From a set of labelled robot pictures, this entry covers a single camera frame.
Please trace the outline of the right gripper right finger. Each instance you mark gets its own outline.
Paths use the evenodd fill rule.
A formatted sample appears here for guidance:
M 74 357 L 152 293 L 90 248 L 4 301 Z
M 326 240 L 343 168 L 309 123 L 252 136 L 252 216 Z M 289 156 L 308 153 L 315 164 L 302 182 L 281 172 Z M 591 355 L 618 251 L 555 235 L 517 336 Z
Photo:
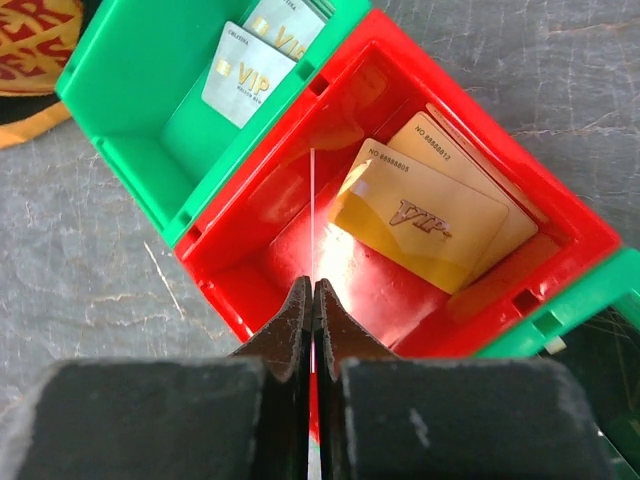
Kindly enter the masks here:
M 314 288 L 326 479 L 612 479 L 586 395 L 548 358 L 403 359 Z

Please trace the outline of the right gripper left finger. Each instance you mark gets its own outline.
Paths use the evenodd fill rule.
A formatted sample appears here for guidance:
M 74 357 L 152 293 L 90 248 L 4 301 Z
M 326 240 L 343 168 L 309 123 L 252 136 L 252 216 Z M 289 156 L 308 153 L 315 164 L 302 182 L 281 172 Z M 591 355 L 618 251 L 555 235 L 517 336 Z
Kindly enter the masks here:
M 312 303 L 309 278 L 296 279 L 225 357 L 53 365 L 2 443 L 2 477 L 305 478 Z

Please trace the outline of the gold credit card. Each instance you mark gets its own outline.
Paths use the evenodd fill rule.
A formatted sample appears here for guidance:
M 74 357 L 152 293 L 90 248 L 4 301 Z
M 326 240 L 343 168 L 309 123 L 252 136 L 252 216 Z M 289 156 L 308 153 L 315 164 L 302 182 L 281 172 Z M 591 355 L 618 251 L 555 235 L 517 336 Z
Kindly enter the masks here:
M 506 205 L 369 138 L 329 220 L 438 289 L 453 294 L 507 218 Z
M 314 287 L 315 287 L 315 176 L 316 176 L 316 150 L 315 148 L 310 148 L 310 279 L 312 286 L 312 300 L 314 298 Z M 312 316 L 312 324 L 311 324 L 311 373 L 315 374 L 316 371 L 316 359 L 315 359 L 315 345 L 313 340 L 313 332 L 314 332 L 314 324 L 313 324 L 313 316 Z

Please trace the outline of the silver credit card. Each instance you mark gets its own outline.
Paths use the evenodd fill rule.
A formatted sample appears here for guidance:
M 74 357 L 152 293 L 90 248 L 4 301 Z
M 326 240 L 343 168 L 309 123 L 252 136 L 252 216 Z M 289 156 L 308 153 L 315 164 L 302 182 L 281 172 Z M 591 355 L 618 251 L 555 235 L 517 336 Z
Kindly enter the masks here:
M 292 59 L 228 21 L 201 98 L 242 128 L 294 66 Z

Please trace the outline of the black VIP credit card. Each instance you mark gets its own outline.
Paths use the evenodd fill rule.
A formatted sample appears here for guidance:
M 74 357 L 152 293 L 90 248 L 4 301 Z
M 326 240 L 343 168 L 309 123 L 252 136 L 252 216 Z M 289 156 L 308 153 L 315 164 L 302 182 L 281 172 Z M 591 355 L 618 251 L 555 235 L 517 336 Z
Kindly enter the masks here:
M 597 424 L 628 456 L 639 454 L 639 330 L 608 308 L 566 333 L 541 357 L 565 365 L 582 385 Z

